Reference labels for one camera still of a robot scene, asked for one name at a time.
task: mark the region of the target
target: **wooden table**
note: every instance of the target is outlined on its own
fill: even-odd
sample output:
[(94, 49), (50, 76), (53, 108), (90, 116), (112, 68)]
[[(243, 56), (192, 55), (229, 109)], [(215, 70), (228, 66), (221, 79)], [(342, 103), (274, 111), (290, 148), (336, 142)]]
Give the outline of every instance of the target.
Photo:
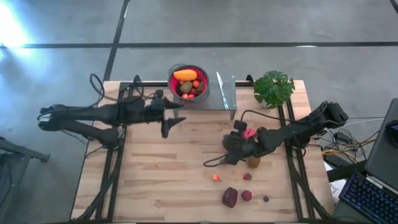
[[(297, 119), (311, 112), (303, 81), (295, 81), (292, 95), (294, 114)], [(105, 82), (106, 95), (117, 98), (119, 82)], [(145, 93), (158, 88), (146, 88)], [(237, 88), (240, 118), (244, 110), (251, 109), (278, 117), (277, 110), (265, 110), (253, 97), (249, 87)], [(165, 95), (172, 99), (169, 91)], [(101, 104), (112, 103), (103, 100)], [(166, 112), (172, 117), (172, 111)], [(163, 139), (160, 124), (137, 124), (127, 129), (123, 163), (116, 199), (114, 222), (290, 222), (296, 221), (294, 200), (284, 146), (261, 158), (260, 166), (251, 170), (245, 162), (236, 166), (203, 167), (203, 162), (225, 153), (221, 138), (233, 128), (227, 111), (181, 111), (187, 119), (173, 127), (169, 138)], [(280, 128), (276, 119), (246, 113), (249, 128), (260, 126)], [(100, 122), (99, 128), (107, 126)], [(98, 148), (91, 142), (88, 152)], [(98, 193), (101, 184), (105, 149), (91, 154), (84, 163), (80, 183), (72, 211), (78, 217)], [(320, 203), (333, 212), (334, 204), (319, 148), (308, 147), (304, 157), (310, 188)], [(243, 180), (243, 174), (253, 174), (252, 181)], [(213, 182), (218, 174), (222, 182)], [(240, 192), (250, 190), (253, 199), (245, 202), (238, 197), (234, 208), (221, 203), (221, 196), (228, 188)], [(270, 198), (265, 203), (263, 196)], [(300, 192), (303, 211), (307, 209)], [(103, 216), (108, 210), (107, 201)]]

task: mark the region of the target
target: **keyboard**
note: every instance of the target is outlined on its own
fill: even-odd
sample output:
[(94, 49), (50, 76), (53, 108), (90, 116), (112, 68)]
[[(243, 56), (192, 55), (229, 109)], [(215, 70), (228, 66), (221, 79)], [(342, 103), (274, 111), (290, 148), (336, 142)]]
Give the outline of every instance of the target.
[(398, 224), (397, 195), (378, 187), (358, 173), (347, 180), (339, 198), (374, 223)]

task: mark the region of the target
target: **concrete floor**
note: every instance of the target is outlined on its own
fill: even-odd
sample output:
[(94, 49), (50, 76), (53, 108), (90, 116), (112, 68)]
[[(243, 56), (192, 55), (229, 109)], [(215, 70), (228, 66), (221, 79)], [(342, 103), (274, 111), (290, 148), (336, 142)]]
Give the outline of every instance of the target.
[[(123, 0), (0, 1), (5, 45), (112, 43)], [(398, 41), (388, 0), (132, 0), (120, 42)], [(43, 132), (36, 116), (55, 103), (88, 105), (88, 75), (103, 76), (111, 49), (0, 49), (0, 136), (51, 154), (32, 161), (9, 223), (68, 220), (86, 146)], [(210, 74), (260, 77), (281, 70), (304, 80), (312, 108), (337, 101), (350, 117), (384, 116), (398, 95), (398, 47), (119, 49), (111, 80), (165, 80), (175, 63)], [(358, 140), (378, 121), (347, 126)]]

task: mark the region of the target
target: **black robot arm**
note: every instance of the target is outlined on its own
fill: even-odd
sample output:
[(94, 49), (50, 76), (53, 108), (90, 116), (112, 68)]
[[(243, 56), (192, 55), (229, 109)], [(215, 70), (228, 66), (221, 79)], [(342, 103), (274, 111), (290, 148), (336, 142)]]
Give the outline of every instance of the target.
[[(183, 105), (173, 103), (163, 96), (163, 90), (157, 90), (149, 105), (145, 106), (143, 96), (129, 96), (121, 101), (104, 105), (99, 108), (87, 108), (65, 105), (53, 105), (42, 108), (39, 116), (39, 127), (44, 131), (69, 131), (81, 134), (88, 139), (97, 139), (108, 149), (118, 145), (119, 133), (117, 127), (121, 124), (137, 124), (160, 122), (163, 138), (167, 138), (172, 126), (185, 118), (164, 119), (167, 109), (181, 108)], [(101, 121), (112, 126), (108, 129), (99, 129), (79, 121)]]
[(275, 148), (285, 140), (288, 140), (292, 147), (305, 148), (310, 142), (311, 136), (324, 128), (342, 127), (347, 119), (347, 114), (338, 103), (323, 102), (308, 116), (293, 121), (286, 127), (270, 130), (264, 127), (257, 129), (257, 141), (254, 140), (254, 137), (243, 138), (247, 124), (237, 120), (234, 128), (238, 131), (232, 131), (223, 139), (223, 145), (228, 151), (224, 163), (236, 165), (238, 161), (249, 156), (265, 156), (274, 152)]

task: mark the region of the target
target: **green plant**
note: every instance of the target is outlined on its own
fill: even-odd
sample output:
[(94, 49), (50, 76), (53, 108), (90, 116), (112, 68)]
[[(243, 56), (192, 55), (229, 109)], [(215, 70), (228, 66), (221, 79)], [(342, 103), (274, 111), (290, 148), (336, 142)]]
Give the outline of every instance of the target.
[(270, 109), (281, 106), (295, 90), (293, 78), (283, 72), (269, 71), (254, 82), (254, 97), (262, 103), (264, 100)]

